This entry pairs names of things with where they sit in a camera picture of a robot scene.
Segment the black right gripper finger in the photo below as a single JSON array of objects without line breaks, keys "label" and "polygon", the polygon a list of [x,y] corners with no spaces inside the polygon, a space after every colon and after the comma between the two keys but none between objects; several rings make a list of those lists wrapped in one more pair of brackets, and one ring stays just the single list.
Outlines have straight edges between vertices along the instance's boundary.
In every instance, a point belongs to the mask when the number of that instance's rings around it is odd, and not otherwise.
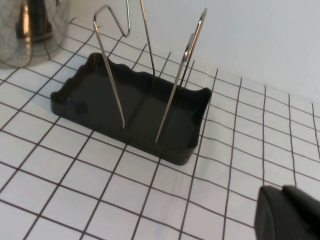
[{"label": "black right gripper finger", "polygon": [[320,201],[293,185],[262,186],[254,230],[258,240],[318,240]]}]

